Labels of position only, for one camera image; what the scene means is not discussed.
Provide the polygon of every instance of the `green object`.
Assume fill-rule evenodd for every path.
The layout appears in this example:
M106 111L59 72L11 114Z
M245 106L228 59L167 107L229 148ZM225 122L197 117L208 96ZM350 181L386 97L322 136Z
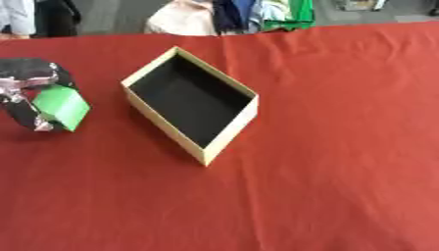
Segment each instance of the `green object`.
M285 21L265 20L263 31L283 28L309 28L316 24L313 0L289 0L291 17Z
M77 90L54 85L41 91L32 104L48 121L56 121L69 131L74 131L90 110Z

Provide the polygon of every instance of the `fabric pile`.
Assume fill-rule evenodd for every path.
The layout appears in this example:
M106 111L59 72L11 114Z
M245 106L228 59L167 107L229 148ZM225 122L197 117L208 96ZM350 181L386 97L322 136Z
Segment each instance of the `fabric pile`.
M298 21L304 17L303 27L312 25L312 12L312 0L173 0L147 21L145 32L224 35L291 30L301 27Z

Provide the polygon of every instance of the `open box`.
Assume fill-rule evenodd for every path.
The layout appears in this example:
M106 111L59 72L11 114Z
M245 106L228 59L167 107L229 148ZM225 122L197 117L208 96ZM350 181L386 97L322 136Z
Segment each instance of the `open box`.
M258 113L258 94L173 47L122 82L132 106L208 166Z

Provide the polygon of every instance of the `floor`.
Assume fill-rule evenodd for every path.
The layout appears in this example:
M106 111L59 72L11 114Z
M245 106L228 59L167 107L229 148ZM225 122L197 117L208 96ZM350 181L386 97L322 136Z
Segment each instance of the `floor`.
M169 0L74 0L84 15L83 34L142 32L145 20ZM389 0L380 12L343 12L334 0L315 0L317 25L406 23L439 20L425 14L432 0Z

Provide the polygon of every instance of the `table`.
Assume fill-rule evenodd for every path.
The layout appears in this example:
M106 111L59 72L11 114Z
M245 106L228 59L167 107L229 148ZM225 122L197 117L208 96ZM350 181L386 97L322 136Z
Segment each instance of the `table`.
M120 81L178 45L261 95L203 169ZM0 43L75 76L76 133L0 114L0 250L439 250L439 25Z

